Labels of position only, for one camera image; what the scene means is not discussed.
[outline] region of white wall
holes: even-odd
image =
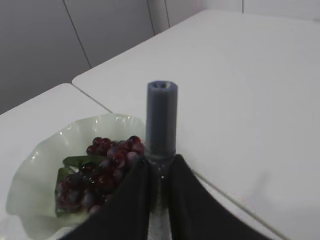
[[[87,70],[62,0],[0,0],[0,114]]]
[[[243,0],[148,0],[158,34],[205,9],[242,12]]]
[[[242,12],[242,0],[166,0],[170,26],[205,9]]]
[[[320,0],[244,0],[244,12],[320,21]]]
[[[92,67],[154,36],[146,0],[67,0],[66,7]]]

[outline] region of grape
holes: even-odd
[[[127,151],[131,151],[133,144],[130,141],[127,141],[125,144],[121,145],[119,149],[125,149]]]
[[[111,196],[112,196],[112,194],[108,194],[108,195],[103,196],[104,203],[107,203],[107,201],[109,200],[109,198],[111,198]]]
[[[67,207],[67,199],[65,194],[58,193],[55,201],[58,209],[65,209]]]
[[[127,157],[128,152],[129,151],[126,149],[120,149],[117,151],[117,153],[122,154],[125,158]]]
[[[103,138],[101,141],[101,145],[104,146],[105,148],[109,149],[111,145],[111,141],[109,138]]]
[[[103,175],[99,177],[98,188],[101,193],[110,193],[115,190],[115,182],[112,177]]]
[[[94,189],[97,186],[98,177],[99,176],[97,174],[85,175],[83,177],[83,181],[85,182],[85,186],[88,189]]]
[[[129,137],[127,142],[131,142],[133,144],[138,144],[138,143],[141,143],[141,139],[138,136],[131,136],[131,137]]]
[[[116,154],[116,152],[117,152],[117,148],[115,146],[112,146],[109,148],[108,152],[106,153],[106,156],[112,159]]]
[[[79,190],[69,190],[66,194],[67,205],[70,207],[78,207],[81,197],[82,193]]]
[[[131,150],[133,152],[137,152],[138,154],[142,155],[145,151],[145,147],[142,143],[135,143],[135,144],[133,144]]]
[[[92,215],[92,214],[95,214],[97,211],[100,210],[100,206],[99,205],[94,205],[93,207],[90,208],[89,210],[89,214]]]
[[[83,174],[88,174],[91,173],[96,167],[97,164],[91,161],[83,164],[79,171]]]
[[[93,146],[93,145],[88,146],[88,148],[86,149],[86,153],[88,155],[96,155],[98,153],[97,146]]]
[[[126,155],[126,164],[131,169],[139,160],[139,155],[135,151],[131,151]]]
[[[65,186],[64,182],[61,181],[57,186],[56,186],[56,191],[59,194],[65,193],[67,191],[67,187]]]
[[[117,147],[120,149],[126,142],[127,141],[124,141],[124,140],[118,142],[118,146]]]
[[[126,163],[126,157],[122,153],[119,153],[119,152],[117,152],[113,156],[112,161],[111,161],[111,165],[116,169],[122,168],[125,165],[125,163]]]
[[[113,172],[113,179],[114,181],[119,185],[122,180],[124,179],[124,172],[120,169],[116,169],[114,172]]]
[[[99,154],[100,156],[107,156],[108,150],[109,150],[109,147],[100,145],[97,149],[97,154]]]
[[[97,137],[95,137],[95,138],[93,139],[92,145],[100,146],[101,142],[102,142],[102,138],[99,137],[99,136],[97,136]]]
[[[83,183],[82,180],[83,180],[83,177],[79,173],[73,173],[68,175],[64,179],[63,183],[67,188],[79,189],[82,187],[82,183]]]
[[[110,147],[116,147],[118,145],[117,141],[112,141]]]
[[[95,195],[91,191],[86,190],[84,192],[81,205],[86,209],[91,208],[95,205]]]
[[[105,160],[103,160],[103,161],[100,163],[99,167],[100,167],[101,169],[106,169],[106,168],[109,167],[110,162],[111,162],[110,159],[105,159]]]

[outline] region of glass bowl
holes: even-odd
[[[88,214],[56,217],[55,187],[63,159],[86,155],[95,137],[112,141],[136,135],[144,140],[142,120],[121,114],[105,114],[74,121],[39,143],[15,173],[6,202],[9,215],[20,218],[23,229],[32,240],[46,240],[61,229],[72,229]]]

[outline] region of grape bunch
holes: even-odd
[[[63,160],[66,167],[60,168],[55,189],[58,217],[98,211],[144,154],[144,145],[138,136],[119,142],[96,137],[86,152],[88,156]]]

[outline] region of tabletop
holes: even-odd
[[[16,232],[22,229],[18,218],[6,213],[11,179],[22,161],[38,143],[73,121],[106,113],[71,84],[61,84],[0,115],[0,239],[25,239],[22,232],[6,236],[13,226]]]
[[[179,87],[177,152],[292,239],[320,236],[320,23],[206,10],[72,83],[146,117],[147,83]]]

